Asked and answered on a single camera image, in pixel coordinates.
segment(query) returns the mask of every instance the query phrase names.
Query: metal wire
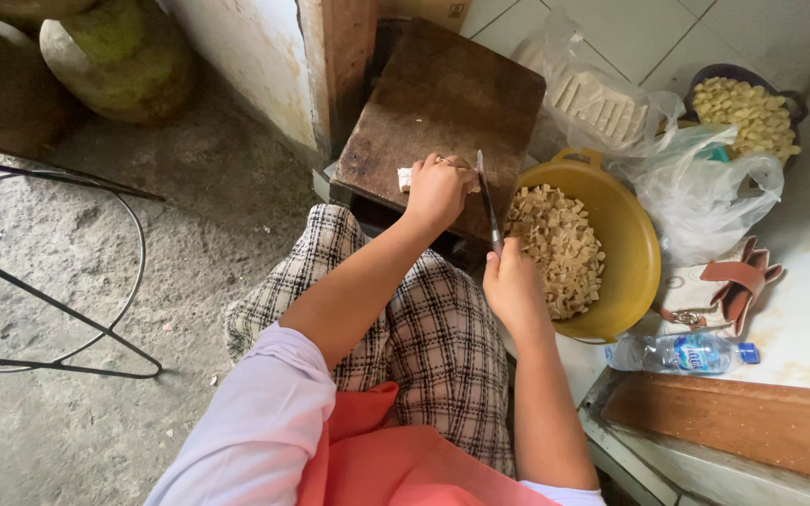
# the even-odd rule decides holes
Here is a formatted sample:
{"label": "metal wire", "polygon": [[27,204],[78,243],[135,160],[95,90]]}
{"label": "metal wire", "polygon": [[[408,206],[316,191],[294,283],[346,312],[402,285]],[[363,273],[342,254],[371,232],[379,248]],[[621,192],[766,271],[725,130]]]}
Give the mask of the metal wire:
{"label": "metal wire", "polygon": [[[81,186],[89,186],[89,187],[92,187],[92,188],[95,188],[95,189],[105,190],[105,191],[108,191],[109,193],[111,193],[112,195],[114,195],[114,198],[116,198],[120,202],[120,204],[123,206],[123,208],[127,211],[127,213],[129,213],[129,216],[132,219],[134,226],[136,227],[137,237],[139,238],[139,242],[140,242],[140,259],[139,259],[140,267],[137,270],[136,280],[134,281],[133,286],[130,289],[129,297],[127,298],[127,302],[123,305],[123,307],[120,308],[120,311],[118,312],[118,315],[112,320],[111,324],[109,324],[108,327],[103,327],[98,322],[90,320],[89,318],[85,317],[83,314],[78,313],[77,311],[71,309],[68,305],[62,304],[61,302],[51,298],[49,295],[40,292],[36,288],[30,286],[29,284],[21,281],[20,279],[14,277],[13,275],[8,274],[6,271],[4,271],[2,269],[0,269],[0,277],[5,279],[9,283],[12,283],[12,284],[18,286],[19,288],[21,288],[21,289],[23,289],[23,290],[37,296],[39,299],[42,299],[46,303],[55,306],[56,308],[58,308],[62,312],[67,313],[70,316],[72,316],[72,317],[74,317],[74,318],[76,318],[78,320],[81,320],[84,323],[86,323],[87,325],[99,330],[99,334],[96,335],[95,338],[89,339],[83,345],[81,345],[79,348],[62,355],[61,357],[57,357],[57,358],[51,360],[50,362],[35,362],[35,361],[11,360],[11,359],[0,358],[0,365],[5,365],[5,366],[0,366],[0,373],[19,373],[19,372],[30,371],[30,370],[39,369],[39,368],[52,368],[52,369],[60,369],[60,370],[66,370],[66,371],[117,375],[117,376],[130,377],[130,378],[140,378],[140,379],[141,378],[150,378],[150,377],[154,377],[154,376],[157,376],[158,374],[160,374],[162,372],[162,365],[161,365],[160,362],[158,362],[157,360],[155,360],[154,358],[152,358],[151,356],[149,356],[148,354],[146,354],[145,352],[143,352],[139,348],[133,346],[126,339],[123,339],[121,336],[119,336],[118,334],[116,334],[114,332],[114,327],[120,322],[120,319],[123,318],[123,316],[127,313],[127,311],[129,310],[129,306],[133,304],[133,300],[136,298],[136,295],[140,290],[140,284],[142,283],[142,275],[143,275],[143,272],[145,271],[145,267],[146,267],[146,236],[142,231],[142,224],[140,223],[140,219],[139,219],[139,217],[137,217],[136,213],[134,213],[133,210],[129,207],[129,204],[127,203],[127,201],[125,201],[118,194],[118,192],[120,190],[115,189],[113,187],[110,187],[110,186],[116,185],[116,184],[111,183],[111,182],[109,182],[107,180],[103,180],[104,182],[100,183],[99,181],[96,181],[96,179],[101,179],[101,178],[87,178],[85,175],[81,176],[80,178],[84,178],[88,182],[88,184],[81,184],[81,182],[76,181],[74,179],[51,178],[51,176],[53,176],[53,175],[54,176],[63,175],[61,169],[58,169],[58,170],[40,170],[40,171],[25,171],[25,170],[21,169],[22,172],[15,172],[14,170],[11,170],[11,169],[14,169],[13,167],[0,166],[0,170],[5,170],[5,169],[9,169],[9,170],[7,170],[6,174],[0,175],[0,181],[3,180],[3,179],[7,179],[7,178],[16,178],[18,176],[28,176],[28,177],[32,177],[32,178],[43,178],[43,179],[51,179],[51,180],[53,179],[53,180],[62,181],[62,182],[65,182],[65,183],[81,185]],[[137,196],[140,196],[142,198],[150,198],[149,197],[150,193],[139,192],[137,190],[133,190],[132,188],[130,190],[131,191],[121,192],[121,193],[136,194]],[[163,198],[158,197],[157,195],[152,195],[151,197],[154,197],[153,200],[164,201]],[[130,373],[122,373],[122,372],[119,372],[119,371],[108,371],[108,370],[104,370],[104,369],[96,369],[96,368],[90,368],[90,367],[80,367],[80,366],[75,366],[75,365],[66,365],[66,364],[63,363],[65,360],[67,360],[67,359],[75,356],[76,354],[82,352],[83,350],[86,350],[89,347],[93,346],[94,344],[96,344],[96,342],[98,342],[100,339],[102,339],[105,336],[109,336],[110,338],[117,340],[118,342],[120,342],[125,347],[131,349],[136,354],[138,354],[141,357],[143,357],[144,359],[146,359],[148,362],[152,362],[152,364],[154,364],[156,366],[157,371],[155,373],[153,373],[153,374],[130,374]]]}

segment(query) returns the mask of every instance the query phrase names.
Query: plaid pants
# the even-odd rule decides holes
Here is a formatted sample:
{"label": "plaid pants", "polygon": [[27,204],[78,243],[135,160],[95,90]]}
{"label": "plaid pants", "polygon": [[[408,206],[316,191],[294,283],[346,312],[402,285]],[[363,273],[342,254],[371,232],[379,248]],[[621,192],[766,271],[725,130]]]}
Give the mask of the plaid pants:
{"label": "plaid pants", "polygon": [[[366,241],[346,209],[313,207],[289,257],[225,309],[231,360],[238,362],[261,329]],[[351,392],[396,382],[399,425],[433,426],[465,453],[514,477],[505,426],[505,347],[476,283],[433,251],[425,251],[405,275],[364,339],[333,370],[333,379],[339,390]]]}

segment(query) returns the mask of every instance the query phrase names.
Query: metal buckle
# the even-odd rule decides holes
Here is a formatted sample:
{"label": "metal buckle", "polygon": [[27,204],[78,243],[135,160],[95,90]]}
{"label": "metal buckle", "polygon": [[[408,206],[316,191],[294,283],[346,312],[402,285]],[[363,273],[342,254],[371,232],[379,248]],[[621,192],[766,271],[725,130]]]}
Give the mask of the metal buckle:
{"label": "metal buckle", "polygon": [[694,327],[702,327],[699,325],[699,321],[702,320],[702,315],[699,313],[695,313],[692,311],[680,311],[676,313],[671,313],[671,316],[674,317],[675,323],[680,323],[683,325],[692,325]]}

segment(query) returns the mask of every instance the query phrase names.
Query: cardboard box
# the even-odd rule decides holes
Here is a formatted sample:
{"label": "cardboard box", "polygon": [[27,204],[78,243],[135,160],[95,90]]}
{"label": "cardboard box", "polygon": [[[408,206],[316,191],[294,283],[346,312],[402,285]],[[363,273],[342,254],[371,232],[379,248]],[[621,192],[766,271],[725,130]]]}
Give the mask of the cardboard box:
{"label": "cardboard box", "polygon": [[455,33],[473,0],[380,0],[380,16],[421,17]]}

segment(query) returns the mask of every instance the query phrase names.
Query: knife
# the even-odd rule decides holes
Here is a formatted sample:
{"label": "knife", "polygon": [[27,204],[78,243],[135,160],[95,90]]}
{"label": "knife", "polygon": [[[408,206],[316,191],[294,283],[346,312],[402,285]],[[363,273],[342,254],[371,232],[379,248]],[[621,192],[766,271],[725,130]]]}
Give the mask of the knife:
{"label": "knife", "polygon": [[489,227],[491,228],[490,239],[492,250],[499,258],[502,258],[502,248],[505,247],[505,240],[502,239],[502,232],[496,224],[496,213],[492,210],[492,201],[489,201],[489,187],[486,185],[486,172],[483,170],[483,151],[477,151],[477,172],[480,175],[480,195],[483,197],[483,205],[489,215]]}

